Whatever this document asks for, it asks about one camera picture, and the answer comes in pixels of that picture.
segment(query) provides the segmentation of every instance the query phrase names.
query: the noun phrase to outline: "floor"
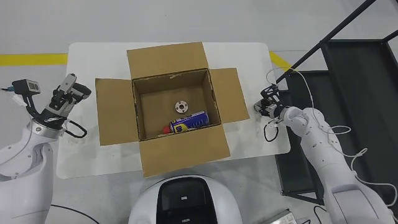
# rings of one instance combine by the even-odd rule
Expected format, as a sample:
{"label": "floor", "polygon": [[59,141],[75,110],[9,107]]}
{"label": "floor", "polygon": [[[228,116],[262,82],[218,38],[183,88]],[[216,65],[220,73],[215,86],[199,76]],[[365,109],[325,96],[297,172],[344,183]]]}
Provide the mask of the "floor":
{"label": "floor", "polygon": [[[314,46],[364,0],[0,0],[0,54],[67,53],[74,42],[264,42],[290,63]],[[398,6],[378,0],[339,38],[381,38],[398,29]],[[398,43],[392,43],[396,50]],[[321,53],[302,70],[326,69]],[[0,85],[36,80],[42,109],[65,76],[66,66],[0,67]],[[0,147],[21,136],[27,117],[0,94]],[[317,220],[311,203],[280,196],[272,156],[214,162],[172,173],[199,173],[224,183],[236,197],[244,223],[261,223],[289,208],[299,223]],[[127,223],[140,192],[161,177],[140,172],[54,179],[53,203],[77,208],[100,223]],[[320,213],[323,223],[328,215]],[[46,223],[91,223],[51,208]]]}

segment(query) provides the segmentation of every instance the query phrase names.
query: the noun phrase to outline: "spray can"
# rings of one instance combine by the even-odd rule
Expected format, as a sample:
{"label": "spray can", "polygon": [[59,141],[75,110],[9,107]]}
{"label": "spray can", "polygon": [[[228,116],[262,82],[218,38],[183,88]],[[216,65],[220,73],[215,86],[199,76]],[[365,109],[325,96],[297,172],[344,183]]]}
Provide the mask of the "spray can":
{"label": "spray can", "polygon": [[200,111],[188,115],[184,118],[176,119],[170,122],[170,126],[163,128],[163,133],[182,133],[192,128],[200,128],[209,124],[209,117],[205,111]]}

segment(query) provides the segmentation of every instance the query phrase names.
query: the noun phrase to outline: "red object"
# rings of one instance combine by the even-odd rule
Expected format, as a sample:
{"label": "red object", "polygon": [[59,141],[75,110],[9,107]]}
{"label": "red object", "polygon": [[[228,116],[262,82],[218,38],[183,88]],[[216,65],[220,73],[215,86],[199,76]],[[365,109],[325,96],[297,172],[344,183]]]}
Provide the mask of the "red object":
{"label": "red object", "polygon": [[171,133],[170,126],[163,127],[163,134]]}

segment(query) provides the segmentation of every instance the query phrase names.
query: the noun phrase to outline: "cardboard box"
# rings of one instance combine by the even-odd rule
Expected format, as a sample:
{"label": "cardboard box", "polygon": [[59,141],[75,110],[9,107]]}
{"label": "cardboard box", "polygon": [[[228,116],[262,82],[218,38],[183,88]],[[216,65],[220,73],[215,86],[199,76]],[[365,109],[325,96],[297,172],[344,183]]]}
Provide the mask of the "cardboard box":
{"label": "cardboard box", "polygon": [[[209,69],[202,43],[128,50],[132,80],[96,79],[102,146],[139,142],[144,176],[229,157],[223,123],[248,119],[235,68]],[[177,101],[188,111],[179,114]],[[210,125],[162,134],[171,120],[206,111]]]}

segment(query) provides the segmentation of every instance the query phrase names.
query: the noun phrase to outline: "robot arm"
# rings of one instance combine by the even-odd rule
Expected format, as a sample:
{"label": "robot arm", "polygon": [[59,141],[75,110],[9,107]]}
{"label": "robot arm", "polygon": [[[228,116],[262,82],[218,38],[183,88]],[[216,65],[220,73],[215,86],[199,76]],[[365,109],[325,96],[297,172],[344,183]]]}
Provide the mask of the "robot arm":
{"label": "robot arm", "polygon": [[394,223],[380,196],[355,177],[348,167],[338,138],[322,113],[284,107],[277,97],[276,85],[263,91],[255,109],[276,119],[301,137],[305,157],[315,168],[325,189],[324,203],[333,223]]}
{"label": "robot arm", "polygon": [[57,141],[64,132],[76,138],[86,134],[78,124],[84,132],[82,136],[62,128],[74,105],[91,93],[75,82],[76,76],[69,74],[53,91],[41,114],[32,100],[32,95],[40,93],[36,82],[19,80],[9,88],[22,95],[21,105],[32,119],[22,130],[18,143],[0,149],[0,219],[5,223],[43,224],[47,218],[53,192],[53,150],[49,143]]}

